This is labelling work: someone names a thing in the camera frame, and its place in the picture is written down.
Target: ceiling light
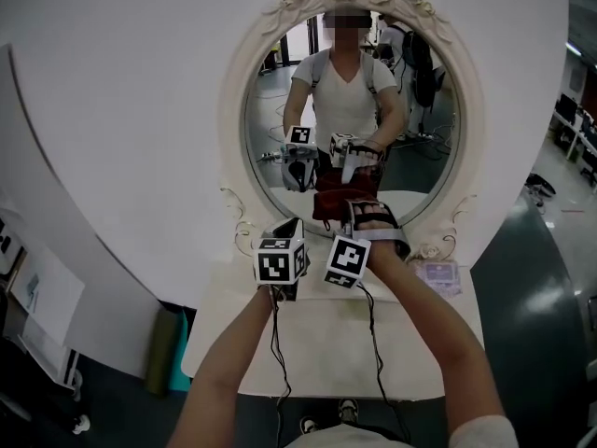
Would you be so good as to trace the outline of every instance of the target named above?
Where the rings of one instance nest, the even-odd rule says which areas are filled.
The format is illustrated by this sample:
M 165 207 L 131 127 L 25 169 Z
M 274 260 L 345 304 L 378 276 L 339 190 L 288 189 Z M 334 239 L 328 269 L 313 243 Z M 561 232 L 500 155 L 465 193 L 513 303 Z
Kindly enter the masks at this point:
M 580 56 L 581 53 L 580 51 L 578 51 L 578 49 L 576 49 L 575 47 L 573 47 L 570 43 L 566 42 L 566 47 L 572 51 L 576 56 Z

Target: foot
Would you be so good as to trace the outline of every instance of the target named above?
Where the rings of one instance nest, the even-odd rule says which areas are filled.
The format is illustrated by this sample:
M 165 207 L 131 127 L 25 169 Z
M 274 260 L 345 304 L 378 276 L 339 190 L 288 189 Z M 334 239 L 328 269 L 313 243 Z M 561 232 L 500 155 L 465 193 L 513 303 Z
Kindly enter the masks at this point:
M 315 423 L 315 420 L 313 420 L 310 416 L 303 416 L 300 419 L 300 432 L 303 435 L 306 435 L 307 433 L 313 433 L 314 431 L 317 431 L 319 429 L 319 426 L 317 426 L 317 424 Z
M 358 421 L 358 403 L 355 399 L 341 399 L 338 403 L 338 415 L 342 423 L 356 423 Z
M 82 414 L 81 416 L 78 417 L 78 423 L 75 426 L 75 429 L 73 430 L 73 433 L 75 433 L 76 435 L 80 435 L 81 433 L 83 433 L 83 431 L 87 431 L 91 428 L 91 421 L 90 418 L 85 415 Z
M 83 375 L 78 370 L 75 370 L 73 376 L 73 399 L 79 403 L 81 401 L 81 386 L 83 386 Z

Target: ornate mirror frame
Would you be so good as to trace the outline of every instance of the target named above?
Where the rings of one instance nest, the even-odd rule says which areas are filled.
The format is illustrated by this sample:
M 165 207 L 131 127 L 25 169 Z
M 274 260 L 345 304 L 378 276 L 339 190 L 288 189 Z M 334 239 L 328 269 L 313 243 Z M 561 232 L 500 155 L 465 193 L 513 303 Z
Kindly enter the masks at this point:
M 451 74 L 459 106 L 455 121 L 460 127 L 458 149 L 451 152 L 456 153 L 453 165 L 442 175 L 445 181 L 436 197 L 404 226 L 415 256 L 448 258 L 456 246 L 457 218 L 466 213 L 475 197 L 471 186 L 485 142 L 484 103 L 477 72 L 462 40 L 427 0 L 281 0 L 264 10 L 248 30 L 230 61 L 217 109 L 221 160 L 226 162 L 222 186 L 227 194 L 237 196 L 233 204 L 240 214 L 235 244 L 248 255 L 250 240 L 286 217 L 260 186 L 247 151 L 244 115 L 257 69 L 271 46 L 288 30 L 341 3 L 394 15 L 431 44 Z M 240 236 L 246 240 L 239 244 Z M 316 234 L 309 234 L 307 239 L 314 259 L 325 260 L 331 239 Z

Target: gray floor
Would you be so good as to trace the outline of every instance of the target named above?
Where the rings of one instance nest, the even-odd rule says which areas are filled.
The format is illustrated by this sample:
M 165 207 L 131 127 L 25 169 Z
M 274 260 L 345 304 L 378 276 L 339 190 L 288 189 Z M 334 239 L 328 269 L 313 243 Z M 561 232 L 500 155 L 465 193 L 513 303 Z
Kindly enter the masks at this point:
M 282 113 L 290 90 L 290 78 L 296 67 L 278 68 L 258 77 L 257 87 L 247 105 L 246 125 L 249 147 L 258 159 L 263 153 L 280 149 L 284 137 Z M 450 91 L 437 93 L 433 111 L 426 110 L 424 127 L 427 132 L 435 128 L 444 140 L 450 138 L 450 125 L 454 104 Z M 303 124 L 314 124 L 314 115 L 308 104 L 303 114 Z M 383 175 L 381 190 L 410 190 L 428 193 L 435 186 L 448 160 L 449 149 L 443 145 L 407 141 L 395 145 Z M 273 161 L 260 162 L 259 171 L 270 188 L 283 186 L 280 166 Z
M 584 433 L 586 348 L 570 279 L 541 216 L 520 197 L 472 271 L 489 360 L 522 447 L 574 446 Z M 93 423 L 80 437 L 37 422 L 38 446 L 162 447 L 184 395 L 155 399 L 141 381 L 91 360 L 80 366 Z M 335 422 L 336 400 L 290 399 L 283 443 L 299 433 L 303 414 Z M 361 421 L 396 428 L 378 400 L 362 400 Z M 447 446 L 443 399 L 402 403 L 416 447 Z M 240 396 L 237 447 L 273 446 L 273 399 Z

